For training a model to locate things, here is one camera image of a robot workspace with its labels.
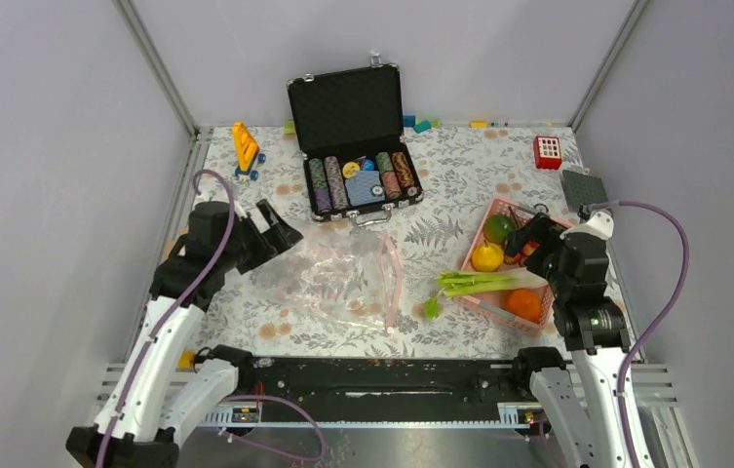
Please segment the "clear pink zip bag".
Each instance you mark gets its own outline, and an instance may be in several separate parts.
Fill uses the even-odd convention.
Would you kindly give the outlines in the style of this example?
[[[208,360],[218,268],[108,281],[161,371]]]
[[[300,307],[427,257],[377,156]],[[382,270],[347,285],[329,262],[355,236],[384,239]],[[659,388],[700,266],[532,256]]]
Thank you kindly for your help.
[[[404,275],[390,234],[315,223],[298,230],[302,240],[252,271],[253,290],[301,318],[393,333]]]

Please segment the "green celery stalk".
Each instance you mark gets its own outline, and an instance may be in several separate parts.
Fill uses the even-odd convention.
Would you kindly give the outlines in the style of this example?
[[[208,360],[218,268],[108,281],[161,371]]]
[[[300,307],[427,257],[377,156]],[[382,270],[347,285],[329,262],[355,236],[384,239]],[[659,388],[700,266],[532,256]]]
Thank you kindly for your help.
[[[535,290],[547,287],[548,282],[521,267],[497,272],[443,271],[436,279],[436,285],[440,289],[423,305],[427,319],[435,319],[440,315],[438,302],[441,296],[457,297],[518,289]]]

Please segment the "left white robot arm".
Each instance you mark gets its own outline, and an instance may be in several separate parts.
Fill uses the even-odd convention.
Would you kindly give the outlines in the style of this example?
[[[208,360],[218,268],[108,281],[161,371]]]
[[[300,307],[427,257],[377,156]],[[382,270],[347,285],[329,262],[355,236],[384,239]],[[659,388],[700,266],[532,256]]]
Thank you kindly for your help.
[[[249,212],[237,202],[197,204],[187,232],[154,272],[142,328],[114,390],[93,424],[76,426],[67,437],[75,461],[83,467],[174,467],[185,441],[222,398],[249,397],[256,379],[251,353],[224,345],[207,354],[203,375],[172,399],[167,391],[226,274],[252,271],[302,238],[265,199]]]

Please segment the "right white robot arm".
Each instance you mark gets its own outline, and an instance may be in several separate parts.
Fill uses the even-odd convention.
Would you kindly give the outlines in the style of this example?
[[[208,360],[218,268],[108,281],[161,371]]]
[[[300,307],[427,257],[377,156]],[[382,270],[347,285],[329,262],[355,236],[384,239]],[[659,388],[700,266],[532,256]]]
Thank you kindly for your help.
[[[567,467],[653,464],[630,376],[627,322],[606,294],[613,227],[606,211],[572,227],[538,213],[505,246],[516,254],[536,244],[525,267],[547,282],[554,324],[571,357],[550,347],[523,348],[511,373],[516,395],[541,405]]]

